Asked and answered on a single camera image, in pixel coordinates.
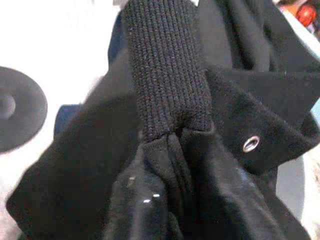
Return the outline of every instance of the black fabric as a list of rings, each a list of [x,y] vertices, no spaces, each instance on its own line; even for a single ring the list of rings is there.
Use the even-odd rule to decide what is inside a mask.
[[[269,0],[206,6],[226,23],[231,53],[217,64],[220,35],[207,51],[210,24],[195,25],[188,0],[129,1],[129,48],[7,201],[30,239],[309,239],[274,185],[277,166],[318,143],[301,128],[319,97],[319,63]],[[273,42],[281,28],[291,51]],[[258,147],[244,153],[254,135]]]

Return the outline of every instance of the silver eyelet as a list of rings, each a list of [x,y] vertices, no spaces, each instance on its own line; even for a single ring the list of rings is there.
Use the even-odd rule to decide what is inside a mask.
[[[255,150],[257,148],[257,146],[259,145],[260,143],[260,137],[258,136],[253,136],[253,137],[250,137],[243,145],[243,152],[244,153],[249,153],[253,150]]]

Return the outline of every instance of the red object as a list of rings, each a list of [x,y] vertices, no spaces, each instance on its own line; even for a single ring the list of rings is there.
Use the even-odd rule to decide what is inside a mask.
[[[315,21],[317,17],[317,11],[311,5],[303,5],[299,8],[295,17],[300,23],[302,23],[303,26],[307,27]]]

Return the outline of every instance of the orange object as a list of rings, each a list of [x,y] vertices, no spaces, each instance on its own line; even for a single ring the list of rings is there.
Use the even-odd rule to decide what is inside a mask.
[[[295,17],[300,23],[302,23],[303,26],[307,27],[315,21],[317,17],[317,11],[311,5],[303,5],[296,12]]]

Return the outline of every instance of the black jacket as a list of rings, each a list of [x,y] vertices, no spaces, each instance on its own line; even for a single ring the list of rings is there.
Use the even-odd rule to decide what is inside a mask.
[[[22,231],[309,239],[275,182],[319,142],[320,64],[272,2],[130,0],[123,22],[127,48],[7,201]]]

